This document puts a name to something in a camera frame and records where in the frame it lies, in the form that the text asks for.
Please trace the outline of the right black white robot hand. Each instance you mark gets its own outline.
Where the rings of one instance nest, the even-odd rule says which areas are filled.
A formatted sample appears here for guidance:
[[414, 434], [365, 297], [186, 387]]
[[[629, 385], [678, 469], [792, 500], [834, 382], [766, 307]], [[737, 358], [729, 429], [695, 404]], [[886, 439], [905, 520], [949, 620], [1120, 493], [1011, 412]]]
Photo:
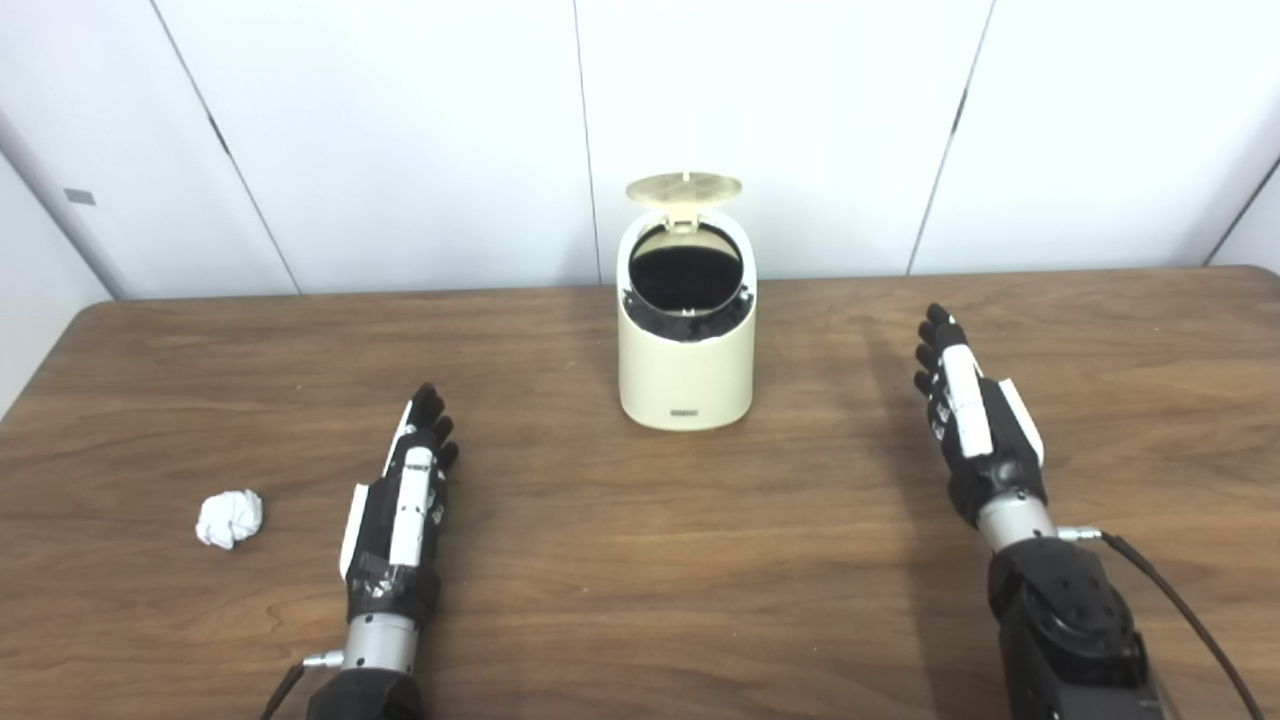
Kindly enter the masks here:
[[963, 325], [938, 304], [925, 310], [916, 346], [915, 387], [948, 468], [948, 498], [977, 527], [1000, 500], [1048, 503], [1044, 443], [1016, 386], [980, 369]]

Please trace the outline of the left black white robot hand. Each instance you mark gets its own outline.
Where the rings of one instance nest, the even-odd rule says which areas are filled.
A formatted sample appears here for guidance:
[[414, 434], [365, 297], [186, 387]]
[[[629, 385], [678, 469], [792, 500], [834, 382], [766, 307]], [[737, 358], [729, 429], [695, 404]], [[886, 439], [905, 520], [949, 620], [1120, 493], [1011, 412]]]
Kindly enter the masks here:
[[421, 625], [435, 609], [447, 474], [460, 456], [453, 429], [435, 386], [420, 386], [404, 406], [381, 475], [356, 486], [340, 550], [348, 621], [388, 614]]

